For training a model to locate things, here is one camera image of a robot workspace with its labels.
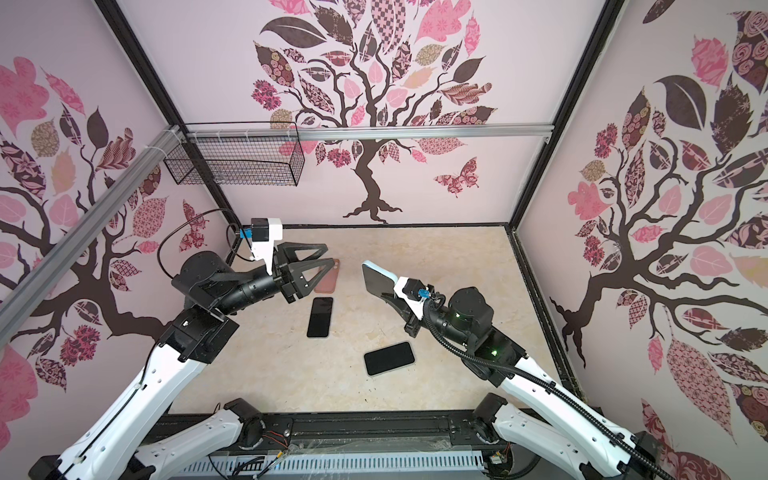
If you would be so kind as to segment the pink silicone phone case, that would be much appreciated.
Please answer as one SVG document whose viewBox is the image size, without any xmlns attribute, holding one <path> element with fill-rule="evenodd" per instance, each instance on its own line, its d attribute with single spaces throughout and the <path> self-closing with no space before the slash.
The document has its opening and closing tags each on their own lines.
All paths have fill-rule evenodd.
<svg viewBox="0 0 768 480">
<path fill-rule="evenodd" d="M 314 288 L 317 294 L 333 294 L 336 289 L 337 280 L 340 272 L 340 260 L 335 259 L 331 270 L 323 276 L 321 281 Z"/>
</svg>

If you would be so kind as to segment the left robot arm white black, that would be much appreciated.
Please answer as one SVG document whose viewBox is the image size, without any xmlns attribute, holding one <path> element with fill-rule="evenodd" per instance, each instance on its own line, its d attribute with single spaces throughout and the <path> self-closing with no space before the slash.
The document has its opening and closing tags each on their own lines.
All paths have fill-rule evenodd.
<svg viewBox="0 0 768 480">
<path fill-rule="evenodd" d="M 234 271 L 203 251 L 188 258 L 173 287 L 190 305 L 170 322 L 142 370 L 101 418 L 58 456 L 43 456 L 31 479 L 168 479 L 217 450 L 250 450 L 264 437 L 262 413 L 242 398 L 163 440 L 143 441 L 181 391 L 220 354 L 238 329 L 233 315 L 276 295 L 308 296 L 334 267 L 323 243 L 283 242 L 270 265 Z"/>
</svg>

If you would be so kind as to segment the aluminium rail wall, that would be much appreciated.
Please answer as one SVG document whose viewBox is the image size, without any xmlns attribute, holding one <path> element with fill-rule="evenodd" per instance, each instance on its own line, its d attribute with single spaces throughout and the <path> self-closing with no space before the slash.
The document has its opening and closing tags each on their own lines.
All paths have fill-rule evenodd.
<svg viewBox="0 0 768 480">
<path fill-rule="evenodd" d="M 44 256 L 39 266 L 13 289 L 1 305 L 1 344 L 6 345 L 60 279 L 76 263 L 112 216 L 151 171 L 182 143 L 181 129 L 169 125 L 144 148 L 78 223 Z"/>
<path fill-rule="evenodd" d="M 495 138 L 495 137 L 543 137 L 549 138 L 554 126 L 543 123 L 482 124 L 482 125 L 438 125 L 438 126 L 395 126 L 395 127 L 341 127 L 341 128 L 265 128 L 192 129 L 186 137 L 189 141 L 213 139 L 223 141 L 236 138 L 255 140 L 261 138 L 285 138 L 296 141 L 344 141 L 383 139 L 424 139 L 424 138 Z"/>
</svg>

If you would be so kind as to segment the light blue phone case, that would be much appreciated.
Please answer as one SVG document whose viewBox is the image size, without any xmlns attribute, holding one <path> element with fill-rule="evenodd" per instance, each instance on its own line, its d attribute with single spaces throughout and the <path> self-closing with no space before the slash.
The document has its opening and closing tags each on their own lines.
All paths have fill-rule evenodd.
<svg viewBox="0 0 768 480">
<path fill-rule="evenodd" d="M 363 262 L 362 273 L 368 293 L 377 298 L 395 297 L 397 275 L 369 260 Z"/>
</svg>

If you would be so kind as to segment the black smartphone from pink case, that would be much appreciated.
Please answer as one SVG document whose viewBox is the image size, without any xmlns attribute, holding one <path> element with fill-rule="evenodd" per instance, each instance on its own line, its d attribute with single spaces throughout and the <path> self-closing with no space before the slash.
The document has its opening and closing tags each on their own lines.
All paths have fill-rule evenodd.
<svg viewBox="0 0 768 480">
<path fill-rule="evenodd" d="M 317 297 L 313 300 L 306 332 L 308 338 L 328 337 L 333 305 L 332 297 Z"/>
</svg>

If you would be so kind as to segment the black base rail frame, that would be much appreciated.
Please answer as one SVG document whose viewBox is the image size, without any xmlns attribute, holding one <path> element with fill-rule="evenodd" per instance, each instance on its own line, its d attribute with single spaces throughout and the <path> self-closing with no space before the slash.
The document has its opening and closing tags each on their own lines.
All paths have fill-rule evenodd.
<svg viewBox="0 0 768 480">
<path fill-rule="evenodd" d="M 121 479 L 160 479 L 218 450 L 237 454 L 269 448 L 383 442 L 435 437 L 453 447 L 482 449 L 519 444 L 576 479 L 624 479 L 635 462 L 632 435 L 587 407 L 573 420 L 540 419 L 489 393 L 474 410 L 264 414 L 238 398 L 216 413 L 162 415 L 150 441 L 118 468 Z"/>
</svg>

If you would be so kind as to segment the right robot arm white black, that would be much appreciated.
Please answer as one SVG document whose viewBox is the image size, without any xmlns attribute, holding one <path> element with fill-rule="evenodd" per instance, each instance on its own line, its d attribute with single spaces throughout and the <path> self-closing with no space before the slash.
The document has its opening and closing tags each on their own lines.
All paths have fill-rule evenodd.
<svg viewBox="0 0 768 480">
<path fill-rule="evenodd" d="M 451 297 L 416 279 L 401 279 L 395 296 L 419 327 L 486 380 L 535 411 L 510 403 L 482 418 L 495 438 L 518 444 L 574 479 L 667 479 L 657 442 L 633 434 L 586 405 L 548 375 L 524 348 L 495 328 L 494 311 L 475 287 Z"/>
</svg>

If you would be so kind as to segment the aluminium rail left wall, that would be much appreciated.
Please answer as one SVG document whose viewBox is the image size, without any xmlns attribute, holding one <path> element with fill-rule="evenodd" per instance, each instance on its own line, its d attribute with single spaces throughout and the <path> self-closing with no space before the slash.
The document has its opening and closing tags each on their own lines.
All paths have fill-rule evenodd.
<svg viewBox="0 0 768 480">
<path fill-rule="evenodd" d="M 169 125 L 144 148 L 78 223 L 44 256 L 39 266 L 13 289 L 1 305 L 1 344 L 6 345 L 60 279 L 76 263 L 112 216 L 151 171 L 182 143 L 181 129 Z"/>
</svg>

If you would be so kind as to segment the aluminium rail back wall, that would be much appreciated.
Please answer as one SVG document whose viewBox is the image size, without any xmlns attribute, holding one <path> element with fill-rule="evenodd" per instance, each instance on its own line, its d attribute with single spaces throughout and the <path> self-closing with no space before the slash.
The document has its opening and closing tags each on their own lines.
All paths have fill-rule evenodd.
<svg viewBox="0 0 768 480">
<path fill-rule="evenodd" d="M 395 126 L 395 127 L 341 127 L 341 128 L 265 128 L 192 129 L 186 137 L 189 141 L 213 139 L 223 141 L 236 138 L 255 140 L 261 138 L 285 138 L 296 141 L 344 141 L 383 139 L 424 139 L 424 138 L 495 138 L 495 137 L 543 137 L 549 138 L 554 126 L 543 123 L 482 124 L 482 125 L 438 125 L 438 126 Z"/>
</svg>

